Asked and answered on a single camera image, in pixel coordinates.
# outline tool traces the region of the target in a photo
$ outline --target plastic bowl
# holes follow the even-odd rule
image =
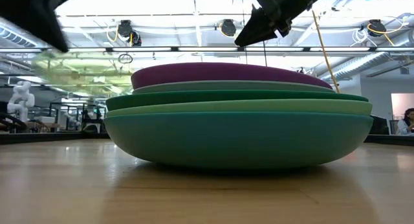
[[[168,91],[214,91],[214,90],[268,90],[268,91],[335,91],[317,85],[297,84],[292,82],[266,81],[196,81],[173,82],[168,84],[148,85],[135,89],[133,94],[168,92]]]
[[[126,153],[175,166],[276,169],[340,159],[367,137],[373,119],[326,113],[162,113],[109,117]]]
[[[371,114],[372,108],[373,105],[369,102],[353,100],[233,100],[130,107],[110,111],[108,112],[108,117],[152,113],[184,113],[206,111],[290,111],[311,113],[340,113],[369,116]]]
[[[328,83],[306,74],[286,69],[236,63],[175,63],[158,65],[141,69],[131,77],[134,89],[147,85],[206,80],[293,82],[332,89]]]
[[[108,99],[106,101],[106,105],[108,110],[114,111],[129,107],[178,104],[187,102],[299,98],[356,100],[368,102],[368,99],[356,95],[310,91],[177,91],[118,96]]]

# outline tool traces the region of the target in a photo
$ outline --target ceiling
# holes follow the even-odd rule
[[[327,47],[372,47],[387,42],[384,36],[365,37],[362,32],[358,35],[361,25],[367,25],[370,19],[381,19],[387,31],[395,31],[388,34],[391,40],[414,27],[413,0],[319,0],[313,9],[318,16],[318,23],[325,46]],[[252,5],[259,6],[256,0],[70,0],[56,9],[58,20],[64,31],[67,41],[72,48],[82,47],[128,47],[128,43],[115,38],[116,26],[120,20],[131,20],[134,30],[139,32],[143,47],[234,47],[234,38],[224,36],[220,31],[220,24],[224,19],[232,19],[237,32],[243,28],[250,18]],[[15,32],[19,36],[33,42],[36,47],[48,47],[42,41],[33,38],[21,29],[16,28],[6,21],[0,21],[0,27]],[[293,20],[290,34],[278,39],[264,42],[266,47],[319,47],[320,41],[314,25],[312,12],[305,11]],[[263,43],[253,45],[262,47]],[[21,47],[8,39],[0,38],[1,48]],[[297,70],[305,68],[308,73],[324,74],[327,71],[324,57],[319,55],[267,55],[258,53],[202,53],[202,52],[145,52],[132,54],[134,60],[128,66],[125,65],[122,74],[109,76],[105,73],[115,73],[122,67],[116,62],[119,54],[76,53],[67,55],[25,54],[25,53],[1,53],[0,56],[8,56],[23,62],[32,68],[25,73],[35,74],[43,79],[44,84],[54,84],[60,89],[75,92],[76,89],[68,85],[93,83],[99,80],[107,84],[105,89],[92,91],[81,87],[79,90],[91,95],[113,96],[129,92],[130,87],[121,84],[129,83],[129,75],[136,70],[152,65],[178,62],[232,62],[267,65],[283,69]],[[329,55],[329,61],[333,67],[351,59],[348,54]],[[372,67],[364,72],[363,76],[377,73],[396,67],[398,63],[405,62],[410,57],[395,56],[390,62]],[[51,61],[55,70],[45,73],[47,62]],[[3,63],[3,73],[12,73],[7,69],[9,65]],[[83,80],[76,80],[71,73],[98,74],[101,76],[88,76]],[[413,75],[401,74],[400,69],[382,73],[375,78],[412,78]],[[111,91],[115,87],[122,88],[116,92]]]

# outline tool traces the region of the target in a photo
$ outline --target stack of bowls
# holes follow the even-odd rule
[[[366,98],[306,74],[256,65],[178,63],[132,75],[107,100],[109,136],[126,153],[175,166],[275,169],[340,159],[366,138]]]

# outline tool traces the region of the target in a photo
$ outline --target dark green bowl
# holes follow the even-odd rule
[[[108,99],[106,101],[106,105],[108,110],[114,111],[129,107],[178,104],[186,102],[293,98],[356,100],[368,102],[368,99],[361,96],[313,91],[173,91],[118,96]]]
[[[109,117],[126,153],[162,164],[215,169],[314,166],[340,159],[367,137],[373,119],[325,113],[162,113]]]

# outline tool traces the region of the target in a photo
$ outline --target ductwork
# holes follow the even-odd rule
[[[3,39],[7,39],[13,43],[17,43],[18,45],[23,46],[23,47],[35,47],[36,46],[34,42],[31,42],[22,36],[18,36],[16,33],[2,26],[0,26],[0,37],[2,37]]]
[[[409,30],[392,39],[396,47],[414,47],[414,29]],[[391,47],[390,42],[386,42],[380,45],[380,47]],[[387,62],[389,60],[389,52],[377,52],[361,58],[353,58],[347,62],[336,66],[332,69],[334,76],[337,80],[342,78],[348,78],[356,75],[362,71],[370,69],[376,65]],[[330,81],[331,75],[329,71],[320,76],[324,81]]]

